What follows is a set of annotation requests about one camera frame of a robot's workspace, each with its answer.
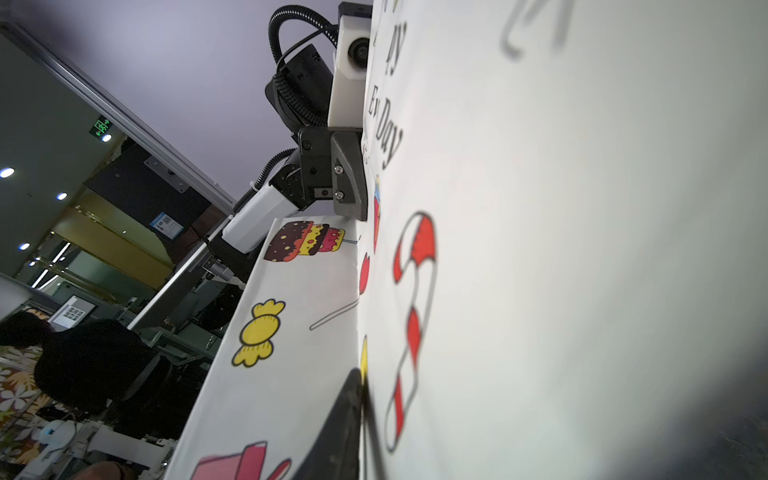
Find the white party paper bag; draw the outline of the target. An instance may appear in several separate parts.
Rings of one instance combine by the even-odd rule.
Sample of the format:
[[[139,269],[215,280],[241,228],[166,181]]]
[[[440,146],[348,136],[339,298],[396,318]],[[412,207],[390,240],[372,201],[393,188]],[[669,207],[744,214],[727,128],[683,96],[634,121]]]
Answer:
[[[369,213],[276,222],[167,470],[703,477],[767,413],[767,5],[378,1]]]

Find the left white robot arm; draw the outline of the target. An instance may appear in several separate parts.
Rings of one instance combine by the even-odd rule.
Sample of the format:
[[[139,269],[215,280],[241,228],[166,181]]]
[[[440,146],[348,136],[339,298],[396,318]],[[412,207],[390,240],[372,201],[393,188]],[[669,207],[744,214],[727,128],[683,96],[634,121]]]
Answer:
[[[270,160],[236,205],[222,232],[208,242],[210,274],[246,281],[277,219],[289,218],[319,201],[331,201],[334,213],[368,219],[369,196],[363,171],[360,128],[305,127],[297,147]]]

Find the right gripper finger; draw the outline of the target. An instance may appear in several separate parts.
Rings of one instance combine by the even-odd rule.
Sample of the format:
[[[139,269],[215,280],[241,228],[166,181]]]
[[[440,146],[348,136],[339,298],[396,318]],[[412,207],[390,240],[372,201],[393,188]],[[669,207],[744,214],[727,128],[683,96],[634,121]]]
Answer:
[[[307,456],[293,480],[357,480],[363,420],[363,384],[358,368],[352,369]]]

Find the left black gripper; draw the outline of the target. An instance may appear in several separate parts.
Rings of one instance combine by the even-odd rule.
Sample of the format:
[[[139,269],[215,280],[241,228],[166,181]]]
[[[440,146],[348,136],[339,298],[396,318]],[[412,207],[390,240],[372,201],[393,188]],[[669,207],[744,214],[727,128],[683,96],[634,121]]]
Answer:
[[[305,127],[298,133],[301,193],[304,207],[332,200],[337,215],[368,219],[368,189],[361,131]]]

